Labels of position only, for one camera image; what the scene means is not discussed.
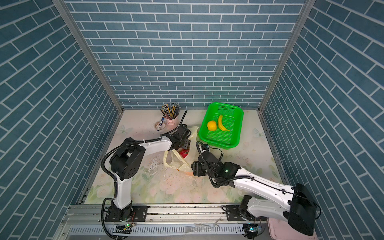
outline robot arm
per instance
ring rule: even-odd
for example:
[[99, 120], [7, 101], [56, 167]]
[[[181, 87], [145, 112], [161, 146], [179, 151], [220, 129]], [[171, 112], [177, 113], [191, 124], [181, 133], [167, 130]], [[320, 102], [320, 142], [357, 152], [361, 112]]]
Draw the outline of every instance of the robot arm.
[[121, 148], [109, 160], [111, 170], [117, 179], [116, 197], [111, 201], [107, 213], [112, 214], [112, 219], [120, 221], [128, 220], [132, 215], [131, 186], [132, 178], [139, 170], [141, 161], [146, 155], [156, 152], [167, 151], [178, 148], [189, 148], [188, 137], [191, 131], [186, 125], [180, 124], [177, 130], [171, 135], [165, 133], [160, 140], [135, 143], [132, 138], [127, 138], [121, 144]]
[[232, 162], [222, 163], [221, 157], [217, 159], [202, 142], [198, 141], [196, 146], [200, 156], [191, 165], [195, 176], [208, 175], [215, 188], [229, 185], [268, 199], [244, 196], [239, 207], [243, 218], [276, 218], [288, 222], [298, 232], [313, 235], [318, 205], [304, 185], [297, 183], [293, 187], [269, 181]]

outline pen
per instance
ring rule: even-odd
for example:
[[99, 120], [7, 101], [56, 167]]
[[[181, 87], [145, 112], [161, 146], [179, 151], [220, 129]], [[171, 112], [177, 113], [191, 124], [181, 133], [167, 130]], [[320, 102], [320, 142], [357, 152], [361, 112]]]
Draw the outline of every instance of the pen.
[[157, 126], [156, 131], [160, 131], [160, 128], [161, 128], [161, 125], [163, 124], [163, 121], [164, 121], [164, 118], [162, 118], [161, 121], [159, 122], [159, 125]]

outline toy fruit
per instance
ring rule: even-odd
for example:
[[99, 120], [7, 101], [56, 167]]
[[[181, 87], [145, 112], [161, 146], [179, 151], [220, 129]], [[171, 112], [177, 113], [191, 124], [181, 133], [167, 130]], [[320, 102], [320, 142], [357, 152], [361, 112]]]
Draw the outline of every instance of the toy fruit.
[[217, 130], [217, 125], [215, 121], [209, 121], [207, 123], [207, 128], [209, 131], [216, 131]]
[[229, 131], [228, 129], [226, 129], [223, 124], [221, 123], [221, 120], [223, 119], [223, 115], [220, 115], [220, 117], [218, 118], [217, 122], [218, 122], [218, 127], [220, 128], [221, 131]]

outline yellow banana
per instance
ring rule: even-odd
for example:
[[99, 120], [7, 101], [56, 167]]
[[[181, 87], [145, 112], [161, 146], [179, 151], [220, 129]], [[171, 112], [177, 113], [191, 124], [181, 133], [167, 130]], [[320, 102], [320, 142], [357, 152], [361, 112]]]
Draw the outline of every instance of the yellow banana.
[[221, 120], [223, 119], [223, 115], [220, 115], [220, 117], [218, 118], [217, 122], [218, 122], [218, 127], [220, 128], [221, 131], [229, 131], [228, 129], [226, 129], [223, 124], [221, 123]]

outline white plastic bag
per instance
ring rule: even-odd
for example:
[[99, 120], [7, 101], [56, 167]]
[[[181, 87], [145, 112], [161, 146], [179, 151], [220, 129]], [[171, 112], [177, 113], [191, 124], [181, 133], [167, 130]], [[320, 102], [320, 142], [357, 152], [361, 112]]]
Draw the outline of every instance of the white plastic bag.
[[[183, 158], [175, 149], [164, 152], [164, 167], [170, 167], [179, 171], [183, 171], [187, 175], [193, 175], [191, 164], [194, 161], [197, 161], [197, 158], [199, 156], [199, 153], [196, 149], [196, 138], [198, 129], [198, 126], [193, 126], [189, 128], [189, 130], [191, 130], [191, 135], [188, 138], [190, 140], [189, 153], [185, 158]], [[172, 161], [170, 163], [167, 163], [168, 153], [172, 158]]]

